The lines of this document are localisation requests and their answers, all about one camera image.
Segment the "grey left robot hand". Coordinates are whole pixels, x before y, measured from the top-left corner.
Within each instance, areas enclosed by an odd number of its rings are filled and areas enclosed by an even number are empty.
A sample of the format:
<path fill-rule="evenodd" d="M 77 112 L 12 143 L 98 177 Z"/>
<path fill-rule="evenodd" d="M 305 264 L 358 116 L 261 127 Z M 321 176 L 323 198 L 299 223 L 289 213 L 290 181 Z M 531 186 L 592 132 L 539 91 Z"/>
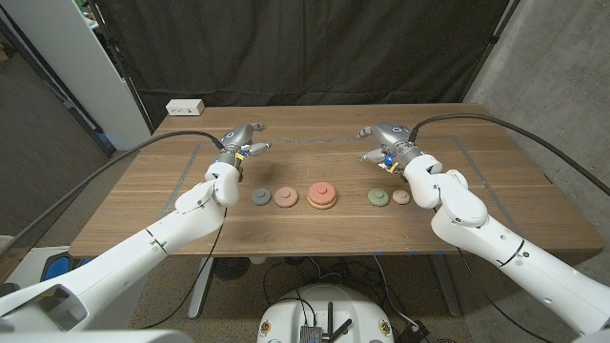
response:
<path fill-rule="evenodd" d="M 217 161 L 240 167 L 245 157 L 259 156 L 266 152 L 272 144 L 270 142 L 253 141 L 255 132 L 261 132 L 266 126 L 261 123 L 245 124 L 227 131 L 221 138 L 223 149 L 220 150 Z"/>

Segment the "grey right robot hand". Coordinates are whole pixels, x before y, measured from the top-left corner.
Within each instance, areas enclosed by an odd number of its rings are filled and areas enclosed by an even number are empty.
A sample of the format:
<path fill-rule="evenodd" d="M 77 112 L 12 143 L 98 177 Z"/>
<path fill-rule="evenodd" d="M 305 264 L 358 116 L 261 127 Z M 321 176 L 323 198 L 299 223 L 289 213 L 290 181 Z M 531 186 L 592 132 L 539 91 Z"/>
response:
<path fill-rule="evenodd" d="M 389 173 L 403 172 L 423 150 L 410 141 L 411 131 L 399 124 L 380 123 L 365 127 L 357 138 L 373 137 L 377 148 L 366 152 L 359 160 L 377 164 Z"/>

